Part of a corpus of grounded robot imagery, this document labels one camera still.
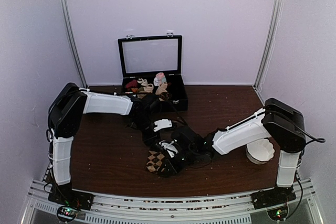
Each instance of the white paper bowl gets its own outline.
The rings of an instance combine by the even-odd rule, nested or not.
[[[260,139],[246,145],[247,158],[257,165],[265,164],[274,157],[273,144],[268,139]]]

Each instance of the black case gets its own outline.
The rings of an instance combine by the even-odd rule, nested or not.
[[[125,85],[138,78],[153,83],[155,75],[163,72],[171,85],[169,100],[178,111],[188,110],[188,96],[181,76],[182,36],[151,36],[118,39],[122,69],[122,92]],[[158,112],[172,112],[168,102],[160,102]]]

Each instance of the white wall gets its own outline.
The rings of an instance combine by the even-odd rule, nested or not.
[[[184,36],[188,84],[253,84],[274,0],[68,0],[89,84],[120,84],[118,38]]]
[[[285,0],[261,94],[302,111],[306,130],[327,139],[307,146],[301,169],[312,178],[327,223],[336,209],[335,81],[336,0]]]
[[[59,0],[0,0],[0,223],[18,222],[48,164],[47,109],[79,83]]]

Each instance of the brown tabletop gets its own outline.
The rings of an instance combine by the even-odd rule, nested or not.
[[[119,91],[120,87],[94,87]],[[202,136],[232,125],[262,107],[252,87],[186,86],[189,109],[181,112],[189,126]],[[153,118],[176,119],[175,113]],[[245,147],[200,168],[187,168],[178,175],[162,178],[145,170],[148,147],[141,132],[125,126],[128,119],[116,114],[83,115],[72,146],[71,174],[74,189],[97,193],[183,197],[230,194],[274,186],[279,146],[273,141],[275,157],[264,165],[251,163]],[[169,138],[170,133],[162,134]]]

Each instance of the box lid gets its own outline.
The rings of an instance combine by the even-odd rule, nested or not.
[[[122,75],[181,74],[182,36],[118,39]]]

